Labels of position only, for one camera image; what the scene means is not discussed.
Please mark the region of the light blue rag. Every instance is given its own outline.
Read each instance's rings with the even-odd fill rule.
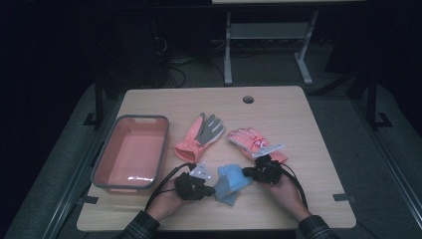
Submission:
[[[237,164],[218,167],[218,176],[214,186],[216,200],[230,206],[235,204],[238,191],[252,182],[252,178],[245,177],[242,168]]]

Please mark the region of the plaid sleeve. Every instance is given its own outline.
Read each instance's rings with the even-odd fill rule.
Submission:
[[[159,222],[148,213],[140,211],[116,238],[149,239],[152,238],[159,225]]]
[[[307,239],[338,239],[320,216],[310,216],[299,223],[299,230]]]

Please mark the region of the hand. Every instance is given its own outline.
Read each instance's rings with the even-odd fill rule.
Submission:
[[[158,194],[151,202],[146,213],[155,220],[161,221],[162,219],[171,216],[179,207],[190,202],[181,199],[174,188],[174,179],[169,180],[162,187],[162,193]]]
[[[258,182],[258,184],[269,189],[279,205],[291,213],[297,222],[312,215],[302,203],[298,189],[287,176],[282,175],[277,184],[263,182]]]

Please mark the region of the plastic tray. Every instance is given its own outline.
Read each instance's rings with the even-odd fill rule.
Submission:
[[[169,134],[164,116],[122,116],[105,142],[91,181],[113,191],[150,188],[158,178]]]

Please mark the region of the pink glove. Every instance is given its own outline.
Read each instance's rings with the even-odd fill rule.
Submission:
[[[239,128],[230,131],[227,135],[230,141],[234,142],[240,149],[240,151],[249,159],[255,160],[252,153],[257,152],[261,147],[268,146],[270,143],[258,132],[256,129]],[[280,151],[274,151],[270,153],[272,160],[284,162],[288,158]]]
[[[223,134],[224,127],[219,119],[211,115],[205,121],[205,114],[201,114],[189,129],[184,141],[174,145],[176,155],[187,162],[198,162],[202,152]]]

